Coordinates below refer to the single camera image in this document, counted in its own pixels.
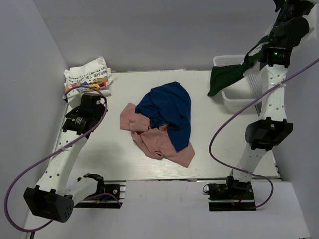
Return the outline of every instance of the green cloth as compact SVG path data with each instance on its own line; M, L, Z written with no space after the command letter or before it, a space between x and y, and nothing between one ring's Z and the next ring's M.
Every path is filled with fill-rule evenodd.
M257 45L246 54L244 62L241 65L214 66L210 75L210 91L208 96L215 96L222 89L241 80L244 77L244 72L253 67L259 57L259 53L256 53L253 56L249 56L249 53L261 43L268 41L268 36L264 36Z

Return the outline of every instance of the pink shirt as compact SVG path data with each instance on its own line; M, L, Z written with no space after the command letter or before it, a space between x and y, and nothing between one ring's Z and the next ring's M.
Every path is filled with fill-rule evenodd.
M167 133L167 124L159 128L150 128L150 119L142 114L136 114L134 104L128 103L121 112L120 129L132 132L133 141L147 157L154 159L166 157L187 168L195 156L191 143L185 149L176 152Z

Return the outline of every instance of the table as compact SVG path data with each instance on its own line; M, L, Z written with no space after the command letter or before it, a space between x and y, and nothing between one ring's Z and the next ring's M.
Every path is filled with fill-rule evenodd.
M218 179L229 175L230 169L214 161L208 145L217 129L231 117L220 99L207 96L210 71L159 71L114 73L118 79L108 97L109 111L101 125L90 135L70 174L76 179L86 173L97 173L105 180L154 179ZM184 168L167 159L146 157L132 141L131 133L120 130L119 116L127 103L138 104L151 88L178 81L191 100L191 137L195 157ZM222 161L236 165L245 147L246 126L258 119L254 107L238 116L217 137L212 149ZM272 152L261 160L257 174L277 177Z

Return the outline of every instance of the white backdrop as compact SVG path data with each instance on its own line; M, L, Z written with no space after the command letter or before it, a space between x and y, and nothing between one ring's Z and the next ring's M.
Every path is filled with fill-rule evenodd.
M209 70L247 53L276 19L272 0L34 0L69 66Z

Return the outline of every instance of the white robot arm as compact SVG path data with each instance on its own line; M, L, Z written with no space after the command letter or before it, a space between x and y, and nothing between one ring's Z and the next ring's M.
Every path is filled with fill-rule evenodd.
M73 109L66 115L63 132L58 140L63 151L52 157L36 186L27 188L23 195L33 215L62 223L70 218L74 206L83 199L104 193L104 179L97 174L86 174L77 183L66 187L75 160L89 136L66 149L63 145L90 130L105 110L101 96L98 95L84 94L80 97L77 91L73 91L68 94L68 102Z
M259 53L262 92L274 85L281 84L285 79L290 65L292 49L300 44L301 39L309 32L309 23L303 17L308 15L318 0L274 0L277 20L269 34L269 42L262 46ZM251 187L251 174L254 173L262 157L274 146L280 144L292 131L293 124L287 122L284 103L285 88L282 85L267 94L262 100L261 113L258 121L246 128L246 147L237 164L239 170L233 169L226 179L226 184L207 185L205 192L211 201L217 202L217 211L224 211L225 205L218 204L221 200L250 201L237 206L237 210L253 210L251 200L254 199Z

